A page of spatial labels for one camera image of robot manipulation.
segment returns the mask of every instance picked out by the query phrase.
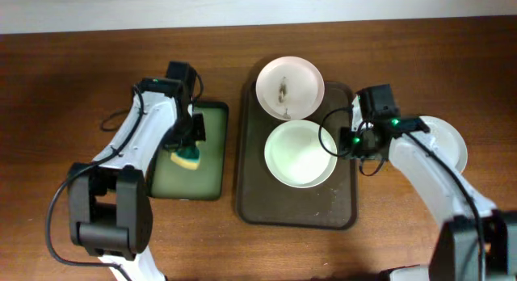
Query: wall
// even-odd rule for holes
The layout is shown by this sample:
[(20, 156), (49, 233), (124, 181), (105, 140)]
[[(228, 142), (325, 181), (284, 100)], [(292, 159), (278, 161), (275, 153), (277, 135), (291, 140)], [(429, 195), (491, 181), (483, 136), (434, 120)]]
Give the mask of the wall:
[(517, 0), (0, 0), (0, 32), (512, 14)]

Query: tray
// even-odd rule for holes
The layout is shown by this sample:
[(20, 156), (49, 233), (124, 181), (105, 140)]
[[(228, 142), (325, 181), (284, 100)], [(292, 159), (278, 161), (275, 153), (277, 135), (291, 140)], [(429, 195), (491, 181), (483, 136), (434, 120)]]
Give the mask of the tray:
[[(351, 92), (342, 83), (326, 82), (321, 106), (309, 117), (321, 123), (330, 111), (348, 106)], [(357, 163), (338, 159), (333, 174), (311, 188), (293, 188), (279, 182), (264, 159), (269, 134), (280, 124), (257, 100), (254, 84), (245, 92), (237, 168), (238, 215), (250, 224), (273, 224), (316, 229), (348, 229), (357, 219)], [(346, 113), (332, 115), (324, 128), (338, 144), (339, 129), (349, 127)]]

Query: black cable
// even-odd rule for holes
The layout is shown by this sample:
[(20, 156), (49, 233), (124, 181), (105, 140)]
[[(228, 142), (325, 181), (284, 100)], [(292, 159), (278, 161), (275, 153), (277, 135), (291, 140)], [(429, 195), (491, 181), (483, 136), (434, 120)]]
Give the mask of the black cable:
[(114, 127), (114, 128), (106, 128), (105, 127), (106, 123), (109, 122), (110, 120), (113, 120), (117, 116), (125, 115), (127, 113), (129, 113), (129, 109), (123, 109), (120, 111), (113, 112), (112, 114), (110, 114), (110, 116), (108, 116), (106, 119), (104, 119), (102, 121), (102, 123), (100, 123), (100, 127), (99, 127), (100, 130), (103, 132), (116, 132), (120, 128), (120, 125), (118, 127)]
[(379, 162), (379, 165), (377, 166), (377, 168), (373, 172), (371, 172), (370, 174), (365, 174), (364, 171), (363, 171), (363, 164), (364, 164), (364, 158), (363, 158), (359, 162), (359, 172), (361, 172), (361, 174), (363, 176), (368, 176), (368, 177), (369, 176), (373, 176), (373, 175), (377, 174), (380, 171), (380, 169), (382, 169), (382, 167), (385, 165), (385, 163), (386, 163), (386, 159), (382, 158), (380, 160), (380, 162)]
[(479, 266), (479, 280), (484, 281), (485, 280), (485, 235), (483, 232), (483, 223), (481, 222), (481, 217), (479, 215), (479, 211), (476, 208), (476, 205), (474, 204), (474, 200), (472, 197), (470, 197), (469, 193), (465, 190), (465, 187), (461, 184), (461, 181), (458, 179), (456, 174), (447, 166), (439, 157), (436, 156), (436, 154), (429, 150), (424, 144), (422, 144), (421, 141), (417, 140), (413, 135), (409, 134), (408, 132), (406, 135), (411, 138), (421, 149), (423, 149), (430, 157), (432, 157), (435, 161), (438, 162), (442, 168), (444, 168), (452, 177), (458, 188), (460, 189), (461, 193), (465, 197), (465, 200), (467, 201), (467, 204), (470, 207), (470, 210), (472, 211), (472, 214), (474, 215), (474, 221), (476, 223), (476, 230), (477, 230), (477, 242), (479, 244), (479, 256), (478, 256), (478, 266)]
[(75, 261), (70, 261), (70, 260), (62, 258), (59, 254), (57, 254), (56, 250), (53, 247), (52, 239), (50, 238), (50, 224), (52, 223), (52, 213), (54, 211), (54, 206), (56, 205), (56, 202), (59, 199), (59, 196), (61, 195), (61, 193), (63, 193), (65, 188), (70, 183), (75, 181), (79, 176), (83, 175), (84, 173), (86, 173), (90, 170), (93, 170), (95, 167), (102, 165), (103, 163), (110, 161), (111, 159), (116, 157), (125, 148), (125, 146), (129, 143), (129, 141), (131, 140), (134, 133), (137, 131), (138, 125), (140, 124), (141, 119), (144, 116), (144, 99), (137, 86), (133, 86), (133, 90), (135, 91), (135, 93), (138, 96), (138, 101), (140, 102), (140, 110), (138, 113), (137, 121), (133, 125), (128, 136), (125, 138), (125, 140), (122, 142), (122, 144), (120, 145), (119, 148), (116, 148), (116, 149), (113, 148), (113, 152), (109, 156), (107, 156), (101, 160), (91, 162), (87, 167), (83, 168), (82, 170), (79, 170), (76, 174), (68, 177), (59, 186), (59, 188), (57, 188), (56, 194), (54, 194), (54, 196), (48, 206), (47, 216), (45, 219), (45, 242), (47, 245), (47, 249), (48, 249), (50, 255), (52, 255), (52, 257), (55, 258), (58, 262), (60, 262), (64, 265), (69, 265), (69, 266), (111, 267), (113, 269), (118, 270), (124, 276), (124, 278), (126, 278), (126, 280), (128, 280), (128, 281), (131, 281), (131, 278), (129, 278), (129, 275), (126, 273), (126, 271), (124, 270), (124, 268), (122, 268), (122, 266), (120, 264), (97, 263), (97, 262), (75, 262)]
[(201, 95), (203, 95), (203, 91), (204, 91), (204, 84), (203, 84), (203, 79), (201, 79), (201, 75), (199, 75), (197, 73), (196, 76), (197, 76), (197, 80), (200, 82), (200, 92), (194, 98), (192, 98), (192, 103), (196, 103), (197, 100), (200, 99)]
[(329, 118), (329, 116), (333, 115), (334, 113), (338, 112), (338, 111), (345, 111), (345, 112), (351, 112), (352, 110), (352, 107), (340, 107), (340, 108), (336, 108), (334, 109), (333, 111), (329, 112), (328, 114), (325, 115), (325, 117), (323, 118), (323, 121), (322, 123), (320, 124), (320, 128), (318, 129), (317, 131), (317, 138), (319, 139), (320, 141), (320, 145), (322, 146), (322, 148), (327, 152), (329, 153), (330, 155), (334, 156), (334, 157), (345, 157), (346, 155), (348, 155), (350, 153), (349, 152), (345, 152), (343, 154), (336, 154), (336, 153), (333, 153), (331, 151), (329, 151), (325, 145), (323, 144), (323, 140), (322, 140), (322, 129), (323, 129), (323, 125), (325, 124), (325, 121), (326, 119)]

